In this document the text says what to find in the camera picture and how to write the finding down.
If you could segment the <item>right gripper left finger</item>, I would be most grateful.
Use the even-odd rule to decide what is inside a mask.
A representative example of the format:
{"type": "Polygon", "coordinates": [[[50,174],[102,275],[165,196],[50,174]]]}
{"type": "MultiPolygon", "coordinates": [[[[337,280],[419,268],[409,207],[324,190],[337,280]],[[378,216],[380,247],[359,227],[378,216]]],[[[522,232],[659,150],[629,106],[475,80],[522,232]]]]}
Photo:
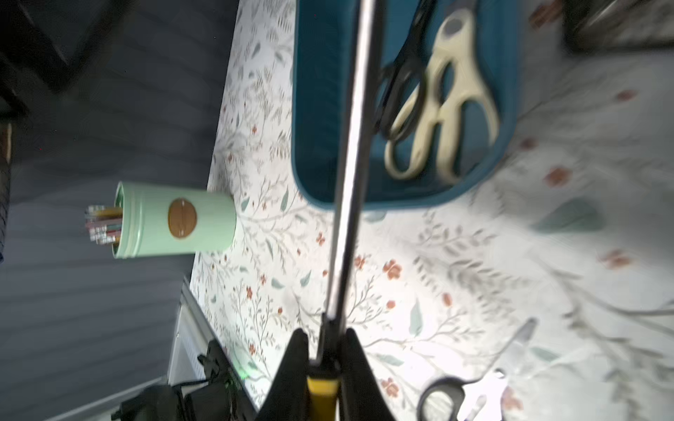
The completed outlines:
{"type": "Polygon", "coordinates": [[[308,366],[308,336],[297,329],[291,335],[269,393],[256,416],[257,421],[307,420],[308,366]]]}

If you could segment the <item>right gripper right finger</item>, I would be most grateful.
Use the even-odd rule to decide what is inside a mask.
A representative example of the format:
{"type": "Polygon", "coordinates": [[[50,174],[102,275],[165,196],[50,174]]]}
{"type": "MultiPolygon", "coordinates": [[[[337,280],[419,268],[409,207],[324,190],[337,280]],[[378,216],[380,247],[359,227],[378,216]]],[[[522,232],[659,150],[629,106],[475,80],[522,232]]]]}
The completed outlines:
{"type": "Polygon", "coordinates": [[[356,332],[348,328],[341,340],[340,420],[393,421],[356,332]]]}

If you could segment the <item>small grey silver scissors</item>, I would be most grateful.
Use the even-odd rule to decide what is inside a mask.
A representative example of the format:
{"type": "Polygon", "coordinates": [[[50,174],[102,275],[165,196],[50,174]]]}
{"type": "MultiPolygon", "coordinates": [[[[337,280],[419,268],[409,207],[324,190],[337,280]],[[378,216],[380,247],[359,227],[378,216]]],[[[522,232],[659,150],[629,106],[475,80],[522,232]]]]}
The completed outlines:
{"type": "Polygon", "coordinates": [[[528,319],[480,377],[446,376],[430,383],[419,399],[417,419],[502,420],[503,396],[520,371],[537,326],[537,319],[528,319]]]}

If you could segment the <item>yellow black scissors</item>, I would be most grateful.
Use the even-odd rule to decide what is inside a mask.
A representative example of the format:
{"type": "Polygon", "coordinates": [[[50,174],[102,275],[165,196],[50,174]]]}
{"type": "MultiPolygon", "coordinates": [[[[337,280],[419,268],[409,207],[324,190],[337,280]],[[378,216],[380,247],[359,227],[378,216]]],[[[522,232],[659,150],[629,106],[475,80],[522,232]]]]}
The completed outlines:
{"type": "Polygon", "coordinates": [[[375,124],[385,1],[359,1],[350,55],[349,91],[335,186],[330,280],[316,359],[306,379],[307,418],[335,420],[341,391],[341,342],[375,124]]]}

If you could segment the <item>all black scissors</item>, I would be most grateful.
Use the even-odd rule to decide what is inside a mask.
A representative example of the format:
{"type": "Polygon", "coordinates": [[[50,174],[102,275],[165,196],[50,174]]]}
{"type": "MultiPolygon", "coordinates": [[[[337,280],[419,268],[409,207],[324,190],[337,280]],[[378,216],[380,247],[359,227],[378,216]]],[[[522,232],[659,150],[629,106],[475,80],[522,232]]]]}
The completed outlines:
{"type": "Polygon", "coordinates": [[[385,66],[379,77],[379,83],[385,85],[377,110],[376,129],[383,137],[393,143],[406,139],[416,128],[426,99],[426,64],[423,46],[426,29],[433,15],[435,1],[419,1],[410,24],[407,38],[396,58],[385,66]],[[412,111],[402,118],[397,128],[394,123],[402,112],[407,86],[418,82],[417,98],[412,100],[412,111]]]}

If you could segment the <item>teal plastic storage box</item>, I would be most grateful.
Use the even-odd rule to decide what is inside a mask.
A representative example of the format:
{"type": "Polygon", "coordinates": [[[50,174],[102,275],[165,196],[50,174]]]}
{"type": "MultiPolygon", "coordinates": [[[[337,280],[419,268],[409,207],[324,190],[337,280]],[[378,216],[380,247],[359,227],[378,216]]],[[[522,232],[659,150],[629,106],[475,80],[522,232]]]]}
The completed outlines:
{"type": "MultiPolygon", "coordinates": [[[[355,1],[301,1],[297,8],[291,161],[301,193],[326,210],[335,206],[357,11],[355,1]]],[[[390,177],[384,167],[384,138],[376,136],[370,149],[366,210],[442,205],[484,182],[497,168],[514,135],[518,114],[520,11],[517,1],[477,4],[477,64],[500,114],[495,144],[487,143],[479,105],[466,105],[456,163],[460,182],[449,186],[438,177],[433,163],[410,181],[390,177]]]]}

